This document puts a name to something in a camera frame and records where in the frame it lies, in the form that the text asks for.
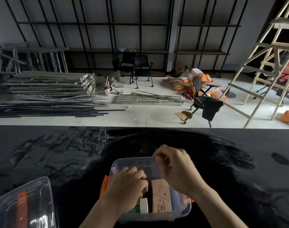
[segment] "tiled floor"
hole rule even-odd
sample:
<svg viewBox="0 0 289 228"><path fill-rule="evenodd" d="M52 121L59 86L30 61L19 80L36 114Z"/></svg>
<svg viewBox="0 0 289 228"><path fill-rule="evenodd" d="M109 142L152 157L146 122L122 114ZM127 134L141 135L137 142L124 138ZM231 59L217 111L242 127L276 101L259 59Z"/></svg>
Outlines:
<svg viewBox="0 0 289 228"><path fill-rule="evenodd" d="M223 78L215 78L215 80L226 87L233 74L223 74ZM180 95L181 92L173 91L172 85L164 82L165 77L154 77L154 87L150 87L151 82L145 81L145 77L140 77L138 86L140 91L151 92L160 95ZM129 85L129 77L121 79L124 83L124 94L130 94L136 91L136 84ZM241 75L236 85L249 89L252 79ZM251 114L258 103L258 99L249 98L248 102L243 105L246 93L237 89L232 89L237 96L234 99L228 99L227 103L234 105L239 110L247 114ZM116 98L115 94L108 97L109 102L113 102ZM274 91L268 94L268 98L278 101L279 97ZM159 106L159 105L128 105L110 104L108 109L125 109L126 111L110 112L108 115L94 118L74 118L74 117L22 117L22 118L6 118L0 119L0 125L38 125L38 126L130 126L130 127L191 127L191 128L208 128L208 121L201 117L202 110L198 110L191 120L185 125L181 119L175 114L177 112L188 110L190 105L182 106ZM289 129L289 125L281 122L283 112L289 109L289 99L285 98L284 106L279 108L276 118L271 121L270 118L275 109L275 105L265 102L257 111L255 118L249 123L247 128L265 128L265 129ZM242 128L247 118L223 106L215 115L211 122L214 128Z"/></svg>

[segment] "white eraser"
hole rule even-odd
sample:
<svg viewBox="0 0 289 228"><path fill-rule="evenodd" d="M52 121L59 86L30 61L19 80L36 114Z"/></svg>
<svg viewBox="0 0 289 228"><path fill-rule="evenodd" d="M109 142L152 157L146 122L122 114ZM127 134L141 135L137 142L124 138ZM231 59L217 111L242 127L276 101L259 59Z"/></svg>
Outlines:
<svg viewBox="0 0 289 228"><path fill-rule="evenodd" d="M149 213L148 199L147 198L141 198L140 199L140 213L141 214Z"/></svg>

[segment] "metal shelf frame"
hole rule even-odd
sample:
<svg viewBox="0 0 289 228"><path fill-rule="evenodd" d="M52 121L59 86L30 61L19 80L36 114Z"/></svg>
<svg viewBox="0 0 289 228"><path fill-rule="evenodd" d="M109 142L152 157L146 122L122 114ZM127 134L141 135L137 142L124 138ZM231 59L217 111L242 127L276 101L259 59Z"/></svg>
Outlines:
<svg viewBox="0 0 289 228"><path fill-rule="evenodd" d="M205 6L205 10L204 10L204 14L203 14L203 18L202 18L201 24L183 24L182 22L183 22L183 15L184 15L184 11L185 11L185 1L186 0L183 0L180 23L178 24L179 32L178 32L178 40L177 40L177 45L176 45L176 50L175 50L175 54L176 55L175 55L175 61L174 61L174 69L176 67L177 56L179 54L193 55L192 68L194 68L196 55L200 55L200 60L199 60L198 66L197 66L197 68L199 68L199 69L200 69L200 63L201 63L203 55L216 55L216 59L215 59L214 65L213 65L213 71L214 72L215 72L215 66L216 66L216 63L218 61L219 56L225 56L223 64L222 64L222 67L221 67L221 69L219 71L219 75L218 75L218 77L220 77L221 73L223 71L223 66L226 63L227 57L228 57L228 55L230 55L229 52L230 52L231 46L233 44L234 38L236 36L237 30L240 27L241 19L243 17L244 12L245 12L248 0L245 0L244 6L243 6L243 9L241 11L241 14L240 14L240 17L238 19L237 24L230 24L230 23L231 23L232 16L233 16L233 13L234 13L234 10L235 10L235 7L236 7L236 4L237 4L238 0L234 0L234 3L233 3L233 6L232 6L232 9L231 9L231 13L230 13L230 16L229 16L227 24L212 24L211 23L212 22L212 18L213 18L213 14L214 14L214 11L215 11L217 0L214 0L208 24L204 24L204 22L206 21L207 10L208 10L208 6L209 6L210 0L207 0L207 2L206 2L206 6ZM200 27L200 33L199 33L199 37L198 37L198 41L197 41L197 45L196 45L195 49L179 49L179 40L180 40L180 34L181 34L182 27ZM200 40L201 40L201 37L202 37L202 33L203 33L203 28L204 27L207 27L207 32L206 32L206 35L205 35L203 47L202 47L202 49L199 49L199 44L200 44ZM219 48L215 49L215 50L205 50L205 46L206 46L206 43L207 43L209 30L210 30L211 27L225 27L226 29L225 29L225 32L223 34L222 41L220 43ZM229 47L227 49L227 52L223 52L222 51L222 46L223 46L223 43L224 43L224 40L225 40L225 37L226 37L226 34L227 34L227 31L228 31L229 27L234 27L235 31L234 31L234 34L233 34L233 36L231 38L230 45L229 45Z"/></svg>
<svg viewBox="0 0 289 228"><path fill-rule="evenodd" d="M64 40L64 37L63 37L63 33L62 33L62 30L61 30L61 26L62 25L77 25L78 26L78 30L79 30L79 35L80 35L80 38L81 38L81 42L82 42L82 49L73 49L73 50L69 50L69 51L66 51L66 53L83 53L86 57L86 63L87 63L87 68L74 68L73 67L73 64L72 64L72 61L71 61L71 57L70 55L68 55L68 62L70 64L70 67L71 69L88 69L89 72L91 72L91 70L95 70L95 69L101 69L99 67L97 67L97 64L95 63L95 59L94 59L94 53L109 53L109 54L112 54L113 56L113 60L114 59L118 59L118 53L120 53L120 51L118 50L117 48L117 44L116 44L116 34L115 34L115 26L116 25L132 25L132 26L139 26L139 48L136 48L136 53L139 53L139 54L163 54L164 55L164 67L163 67L163 70L165 71L166 70L166 64L168 63L168 55L169 55L169 38L170 38L170 34L171 34L171 26L172 26L172 20L173 20L173 9L174 9L174 0L170 0L170 4L169 4L169 14L168 14L168 21L167 23L143 23L142 22L142 7L141 7L141 2L142 0L139 0L139 23L116 23L114 22L114 16L113 16L113 7L112 7L112 0L105 0L105 5L106 5L106 9L107 9L107 18L108 18L108 22L106 23L100 23L100 22L86 22L86 18L85 18L85 14L84 14L84 8L83 8L83 5L82 5L82 0L79 0L78 3L80 5L80 8L81 8L81 11L82 11L82 20L83 22L81 22L78 18L78 15L77 15L77 10L76 10L76 5L75 5L75 1L74 0L71 0L71 3L72 3L72 6L73 6L73 9L74 9L74 14L75 14L75 17L76 17L76 22L59 22L58 21L58 18L57 18L57 15L56 15L56 12L55 12L55 8L54 8L54 5L53 5L53 2L52 0L49 0L49 3L50 3L50 6L52 8L52 11L53 11L53 15L55 17L55 22L49 22L47 20L47 17L46 17L46 13L45 13L45 10L42 6L42 3L41 3L41 0L37 0L39 5L40 5L40 9L42 11L42 14L43 14L43 17L44 17L44 21L43 22L33 22L31 21L30 17L29 17L29 14L25 8L25 5L23 3L22 0L19 0L22 8L23 8L23 11L24 11L24 14L27 18L27 22L20 22L16 19L16 16L15 14L13 13L12 11L12 8L10 7L10 4L8 2L8 0L4 0L14 21L15 21L15 24L21 34L21 37L23 38L24 42L27 42L26 38L25 38L25 35L23 34L23 31L21 30L21 27L20 25L30 25L31 26L31 29L32 29L32 32L36 38L36 41L39 45L39 47L42 47L39 39L38 39L38 36L37 36L37 33L34 29L34 25L46 25L48 27L48 30L49 30L49 33L51 35L51 38L52 38L52 41L53 41L53 44L54 46L57 48L58 45L55 41L55 37L53 35L53 32L51 30L51 27L50 25L57 25L58 26L58 30L59 30L59 33L60 33L60 36L61 36L61 39L62 39L62 42L63 42L63 46L64 47L67 47L66 45L66 42ZM88 25L108 25L109 26L109 32L110 32L110 41L111 41L111 48L93 48L92 47L92 43L90 41L90 37L89 37L89 31L88 31ZM83 34L82 34L82 31L81 31L81 26L84 26L85 29L86 29L86 38L87 38L87 41L88 41L88 45L89 45L89 48L86 48L85 46L85 41L84 41L84 38L83 38ZM166 26L167 27L167 34L166 34L166 42L165 42L165 49L143 49L142 48L142 26ZM91 58L92 58L92 61L93 61L93 66L94 68L92 68L90 66L90 63L89 63L89 57L88 57L88 54L91 55Z"/></svg>

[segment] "round metal base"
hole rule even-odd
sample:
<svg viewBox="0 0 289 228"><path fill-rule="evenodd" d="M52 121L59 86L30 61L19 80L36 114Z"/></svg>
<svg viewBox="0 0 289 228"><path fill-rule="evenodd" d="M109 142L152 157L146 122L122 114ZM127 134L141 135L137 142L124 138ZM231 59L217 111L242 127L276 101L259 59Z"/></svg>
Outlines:
<svg viewBox="0 0 289 228"><path fill-rule="evenodd" d="M236 97L235 93L232 93L232 92L229 92L229 91L226 92L225 96L227 98L235 98Z"/></svg>

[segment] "plastic container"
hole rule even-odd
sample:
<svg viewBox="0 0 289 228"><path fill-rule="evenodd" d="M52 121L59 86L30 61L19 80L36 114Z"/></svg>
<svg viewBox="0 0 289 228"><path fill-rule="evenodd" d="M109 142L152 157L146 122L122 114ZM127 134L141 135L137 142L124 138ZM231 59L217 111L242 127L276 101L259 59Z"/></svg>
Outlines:
<svg viewBox="0 0 289 228"><path fill-rule="evenodd" d="M56 227L48 177L30 181L0 197L0 228L21 227Z"/></svg>
<svg viewBox="0 0 289 228"><path fill-rule="evenodd" d="M147 180L161 179L162 173L158 168L156 161L152 157L133 157L133 158L121 158L116 160L111 168L109 182L112 180L112 175L119 172L124 167L136 166L138 170L143 170L147 175ZM148 214L131 214L127 213L119 218L120 223L135 222L135 221L159 221L168 220L174 221L176 218L187 216L191 211L190 199L170 188L172 212L166 213L148 213Z"/></svg>

